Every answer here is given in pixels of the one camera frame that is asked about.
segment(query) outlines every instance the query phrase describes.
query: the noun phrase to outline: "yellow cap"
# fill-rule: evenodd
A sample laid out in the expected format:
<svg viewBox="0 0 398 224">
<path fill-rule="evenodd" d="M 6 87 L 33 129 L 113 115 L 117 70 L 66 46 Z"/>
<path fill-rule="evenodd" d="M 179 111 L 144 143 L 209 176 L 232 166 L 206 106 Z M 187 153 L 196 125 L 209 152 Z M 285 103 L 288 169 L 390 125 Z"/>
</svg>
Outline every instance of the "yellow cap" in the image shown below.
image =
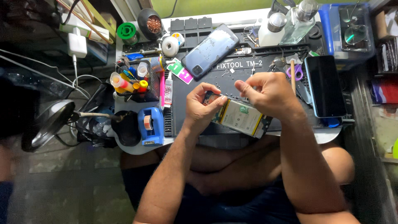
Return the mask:
<svg viewBox="0 0 398 224">
<path fill-rule="evenodd" d="M 141 80 L 140 81 L 140 87 L 141 88 L 147 88 L 148 87 L 148 82 L 145 80 Z"/>
<path fill-rule="evenodd" d="M 133 84 L 133 88 L 134 88 L 134 89 L 139 89 L 139 88 L 140 88 L 140 85 L 139 85 L 138 83 L 134 83 L 134 84 Z"/>
</svg>

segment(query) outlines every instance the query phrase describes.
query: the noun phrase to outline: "black smartphone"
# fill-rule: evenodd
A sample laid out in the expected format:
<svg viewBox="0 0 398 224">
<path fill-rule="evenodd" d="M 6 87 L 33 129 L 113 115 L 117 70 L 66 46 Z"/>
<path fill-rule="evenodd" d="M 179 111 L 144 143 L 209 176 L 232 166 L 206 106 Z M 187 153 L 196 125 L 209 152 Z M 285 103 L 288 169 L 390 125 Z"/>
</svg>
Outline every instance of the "black smartphone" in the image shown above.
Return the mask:
<svg viewBox="0 0 398 224">
<path fill-rule="evenodd" d="M 347 114 L 334 57 L 315 56 L 304 60 L 314 113 L 318 118 L 342 117 Z"/>
<path fill-rule="evenodd" d="M 234 32 L 225 24 L 221 24 L 185 55 L 181 59 L 181 63 L 197 80 L 234 49 L 238 43 L 239 38 Z"/>
</svg>

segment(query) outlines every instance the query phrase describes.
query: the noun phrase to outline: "b-7000 glue tube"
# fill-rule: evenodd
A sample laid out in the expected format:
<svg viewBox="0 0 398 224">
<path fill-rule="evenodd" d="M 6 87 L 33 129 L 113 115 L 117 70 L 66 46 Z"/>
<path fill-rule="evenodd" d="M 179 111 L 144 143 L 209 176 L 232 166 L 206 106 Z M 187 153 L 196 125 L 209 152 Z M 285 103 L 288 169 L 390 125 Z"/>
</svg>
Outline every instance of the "b-7000 glue tube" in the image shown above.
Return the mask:
<svg viewBox="0 0 398 224">
<path fill-rule="evenodd" d="M 164 106 L 171 107 L 173 98 L 173 80 L 172 73 L 169 71 L 169 76 L 167 77 L 164 85 Z"/>
</svg>

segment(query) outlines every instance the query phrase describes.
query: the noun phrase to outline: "tape dispenser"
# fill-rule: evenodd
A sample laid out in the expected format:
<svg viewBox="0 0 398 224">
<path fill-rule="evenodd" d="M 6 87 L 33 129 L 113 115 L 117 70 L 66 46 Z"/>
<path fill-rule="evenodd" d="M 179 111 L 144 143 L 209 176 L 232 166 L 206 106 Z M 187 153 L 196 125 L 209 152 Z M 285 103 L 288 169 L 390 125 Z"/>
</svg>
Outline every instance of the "tape dispenser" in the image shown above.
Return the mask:
<svg viewBox="0 0 398 224">
<path fill-rule="evenodd" d="M 138 112 L 138 127 L 141 132 L 143 146 L 163 145 L 164 122 L 163 114 L 159 108 L 141 109 Z"/>
</svg>

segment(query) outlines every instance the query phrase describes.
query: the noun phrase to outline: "smartphone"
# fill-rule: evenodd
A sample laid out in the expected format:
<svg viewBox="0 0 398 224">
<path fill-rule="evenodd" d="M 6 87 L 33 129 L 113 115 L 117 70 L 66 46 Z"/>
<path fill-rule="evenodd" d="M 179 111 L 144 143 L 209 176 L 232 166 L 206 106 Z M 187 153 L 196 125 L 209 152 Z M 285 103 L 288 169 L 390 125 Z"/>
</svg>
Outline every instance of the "smartphone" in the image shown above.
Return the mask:
<svg viewBox="0 0 398 224">
<path fill-rule="evenodd" d="M 225 24 L 218 26 L 198 46 L 181 59 L 181 63 L 197 80 L 239 43 L 239 38 Z"/>
<path fill-rule="evenodd" d="M 203 105 L 211 104 L 221 95 L 207 91 Z M 261 138 L 267 131 L 272 117 L 260 113 L 253 105 L 227 96 L 227 101 L 211 120 L 232 130 Z"/>
<path fill-rule="evenodd" d="M 315 116 L 342 117 L 347 114 L 334 57 L 315 56 L 304 60 Z"/>
</svg>

